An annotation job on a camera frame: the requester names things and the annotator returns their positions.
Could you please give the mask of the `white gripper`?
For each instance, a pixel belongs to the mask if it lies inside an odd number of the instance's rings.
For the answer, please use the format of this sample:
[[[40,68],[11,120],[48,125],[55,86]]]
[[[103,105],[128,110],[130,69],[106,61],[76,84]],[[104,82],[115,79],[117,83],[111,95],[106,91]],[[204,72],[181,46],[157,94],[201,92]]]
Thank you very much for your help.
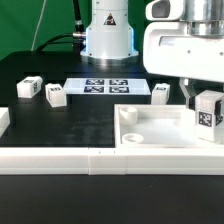
[[[195,108],[193,79],[224,83],[224,38],[195,37],[184,22],[153,22],[144,33],[148,73],[183,77],[179,86],[188,109]]]

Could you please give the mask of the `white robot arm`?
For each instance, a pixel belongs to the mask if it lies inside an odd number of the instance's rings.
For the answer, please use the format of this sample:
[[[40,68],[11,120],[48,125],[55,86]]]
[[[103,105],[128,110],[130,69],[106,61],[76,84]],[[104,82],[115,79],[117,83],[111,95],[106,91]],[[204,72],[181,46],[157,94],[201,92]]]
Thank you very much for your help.
[[[191,80],[224,83],[224,0],[153,0],[145,13],[147,72],[178,77],[186,98]]]

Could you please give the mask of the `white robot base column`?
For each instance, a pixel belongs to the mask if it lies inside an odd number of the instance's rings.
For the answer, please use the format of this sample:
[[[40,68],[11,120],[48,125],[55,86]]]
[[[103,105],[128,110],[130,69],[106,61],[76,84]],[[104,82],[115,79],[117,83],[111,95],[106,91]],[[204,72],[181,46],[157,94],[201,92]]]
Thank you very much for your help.
[[[134,31],[128,22],[128,0],[92,0],[92,21],[80,55],[83,62],[101,66],[137,61]]]

